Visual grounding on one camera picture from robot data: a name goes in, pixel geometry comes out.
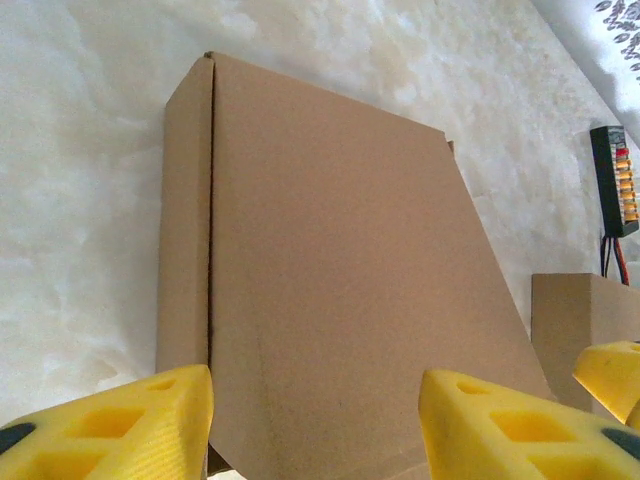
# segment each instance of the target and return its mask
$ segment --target cardboard box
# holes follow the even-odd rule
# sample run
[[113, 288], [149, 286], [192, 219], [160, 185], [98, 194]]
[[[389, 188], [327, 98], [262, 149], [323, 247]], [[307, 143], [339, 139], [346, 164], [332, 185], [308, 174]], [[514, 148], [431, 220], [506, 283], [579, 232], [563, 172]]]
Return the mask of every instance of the cardboard box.
[[590, 345], [640, 337], [640, 292], [591, 274], [545, 274], [532, 279], [531, 340], [552, 392], [565, 405], [609, 417], [573, 378]]
[[428, 368], [549, 394], [442, 132], [209, 54], [164, 162], [157, 367], [248, 479], [428, 478]]

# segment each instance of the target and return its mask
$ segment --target wire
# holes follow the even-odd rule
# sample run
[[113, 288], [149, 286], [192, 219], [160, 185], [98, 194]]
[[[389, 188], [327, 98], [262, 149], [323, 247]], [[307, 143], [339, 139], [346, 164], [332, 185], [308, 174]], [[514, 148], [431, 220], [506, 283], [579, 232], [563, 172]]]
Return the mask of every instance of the wire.
[[607, 249], [607, 237], [602, 237], [600, 240], [600, 275], [606, 277], [604, 272], [604, 256]]
[[629, 271], [627, 270], [627, 264], [624, 261], [624, 256], [622, 255], [620, 240], [616, 238], [614, 240], [614, 243], [615, 243], [616, 262], [618, 263], [618, 270], [620, 271], [620, 280], [624, 285], [629, 285]]
[[611, 237], [607, 238], [607, 260], [604, 264], [604, 276], [607, 278], [609, 276], [609, 260], [611, 260], [611, 250], [613, 249], [613, 242], [611, 241]]

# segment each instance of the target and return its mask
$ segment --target marble veining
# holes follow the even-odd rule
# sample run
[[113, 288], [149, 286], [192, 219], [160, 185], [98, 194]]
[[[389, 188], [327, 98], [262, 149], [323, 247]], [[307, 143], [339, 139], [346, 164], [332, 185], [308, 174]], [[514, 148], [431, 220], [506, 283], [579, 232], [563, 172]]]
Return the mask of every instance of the marble veining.
[[5, 0], [0, 424], [152, 373], [163, 106], [206, 50], [446, 131], [527, 327], [531, 273], [598, 271], [617, 121], [528, 0]]

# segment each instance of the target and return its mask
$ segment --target red wire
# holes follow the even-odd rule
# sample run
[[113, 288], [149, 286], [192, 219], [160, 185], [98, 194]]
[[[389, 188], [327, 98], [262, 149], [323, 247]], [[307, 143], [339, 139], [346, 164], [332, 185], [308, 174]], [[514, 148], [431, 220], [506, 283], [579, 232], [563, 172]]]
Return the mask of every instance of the red wire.
[[624, 256], [622, 255], [622, 248], [620, 248], [620, 242], [616, 238], [616, 252], [618, 253], [618, 258], [620, 259], [620, 270], [622, 271], [622, 283], [625, 285], [629, 285], [629, 271], [627, 270], [627, 264], [624, 261]]

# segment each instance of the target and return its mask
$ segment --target black device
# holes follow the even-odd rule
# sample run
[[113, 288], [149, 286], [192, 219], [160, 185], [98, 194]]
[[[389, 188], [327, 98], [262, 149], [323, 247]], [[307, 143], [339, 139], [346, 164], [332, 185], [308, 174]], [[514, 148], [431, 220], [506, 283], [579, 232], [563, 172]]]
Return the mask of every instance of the black device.
[[638, 204], [629, 148], [621, 126], [591, 130], [605, 236], [626, 237], [638, 230]]

